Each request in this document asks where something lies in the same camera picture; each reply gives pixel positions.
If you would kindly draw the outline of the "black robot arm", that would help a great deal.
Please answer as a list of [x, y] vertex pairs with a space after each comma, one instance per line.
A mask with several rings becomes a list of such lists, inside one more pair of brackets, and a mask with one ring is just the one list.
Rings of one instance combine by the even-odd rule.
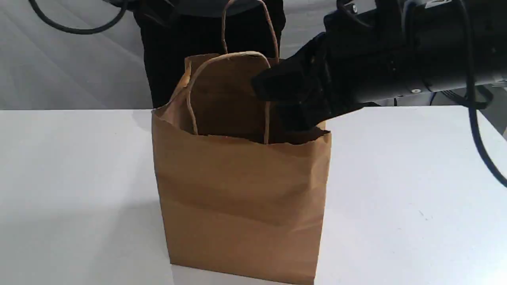
[[325, 31], [252, 79], [289, 131], [395, 97], [506, 82], [505, 0], [338, 0]]

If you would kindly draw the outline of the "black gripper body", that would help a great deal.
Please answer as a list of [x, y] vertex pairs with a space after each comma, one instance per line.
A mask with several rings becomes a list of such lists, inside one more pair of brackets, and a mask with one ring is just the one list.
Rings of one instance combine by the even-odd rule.
[[328, 68], [339, 95], [357, 103], [426, 92], [416, 59], [418, 0], [377, 0], [354, 14], [339, 0], [324, 17]]

